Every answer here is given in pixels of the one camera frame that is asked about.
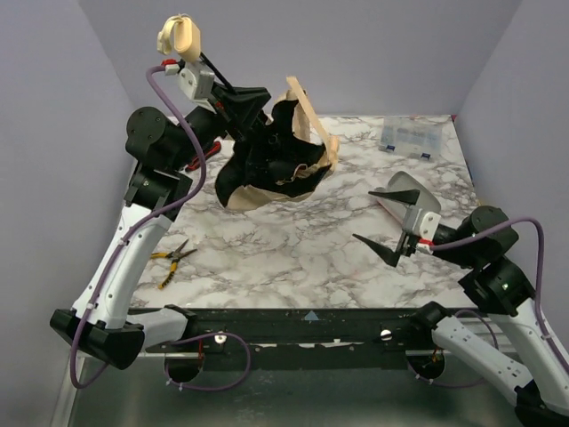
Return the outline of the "black and beige umbrella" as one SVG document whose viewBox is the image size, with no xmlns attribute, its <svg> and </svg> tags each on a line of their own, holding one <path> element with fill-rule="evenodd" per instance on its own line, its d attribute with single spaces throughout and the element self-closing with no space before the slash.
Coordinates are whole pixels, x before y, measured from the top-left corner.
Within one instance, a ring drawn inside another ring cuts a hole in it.
<svg viewBox="0 0 569 427">
<path fill-rule="evenodd" d="M 214 72 L 213 86 L 234 87 L 201 48 L 201 32 L 187 14 L 170 17 L 157 34 L 156 48 L 163 55 L 178 54 L 162 63 L 164 72 L 178 77 L 186 62 L 202 62 Z M 296 77 L 275 102 L 260 133 L 234 141 L 232 155 L 214 183 L 219 203 L 228 210 L 251 211 L 271 202 L 301 201 L 330 175 L 338 163 L 339 143 L 322 126 Z M 144 167 L 177 173 L 207 152 L 185 120 L 173 124 L 158 109 L 134 112 L 128 122 L 127 151 Z"/>
</svg>

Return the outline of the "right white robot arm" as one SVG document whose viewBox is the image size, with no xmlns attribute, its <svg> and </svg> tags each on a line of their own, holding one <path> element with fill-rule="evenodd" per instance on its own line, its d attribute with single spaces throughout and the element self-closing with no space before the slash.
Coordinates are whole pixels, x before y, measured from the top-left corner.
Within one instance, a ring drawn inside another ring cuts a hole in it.
<svg viewBox="0 0 569 427">
<path fill-rule="evenodd" d="M 489 382 L 514 407 L 524 426 L 568 424 L 568 353 L 541 309 L 544 233 L 538 237 L 536 279 L 531 282 L 507 257 L 518 241 L 517 220 L 498 207 L 481 205 L 456 229 L 442 224 L 438 213 L 419 207 L 417 189 L 378 191 L 373 195 L 405 208 L 402 234 L 394 250 L 361 237 L 386 264 L 416 252 L 468 270 L 459 284 L 464 294 L 508 338 L 518 358 L 512 359 L 467 329 L 448 309 L 429 302 L 410 317 L 416 334 L 450 351 Z"/>
</svg>

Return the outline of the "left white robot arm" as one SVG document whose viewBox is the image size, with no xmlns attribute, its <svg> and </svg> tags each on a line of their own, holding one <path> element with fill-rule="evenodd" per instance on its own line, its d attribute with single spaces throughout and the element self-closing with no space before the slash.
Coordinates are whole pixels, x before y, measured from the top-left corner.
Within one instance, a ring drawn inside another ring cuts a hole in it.
<svg viewBox="0 0 569 427">
<path fill-rule="evenodd" d="M 192 313 L 174 305 L 130 315 L 135 288 L 152 253 L 181 206 L 201 189 L 181 169 L 205 148 L 230 135 L 237 140 L 261 130 L 270 95 L 261 87 L 228 89 L 215 84 L 205 105 L 178 124 L 159 109 L 136 109 L 126 123 L 126 151 L 137 165 L 124 195 L 114 237 L 91 281 L 67 310 L 57 309 L 51 328 L 70 346 L 106 365 L 125 369 L 142 350 L 188 336 Z"/>
</svg>

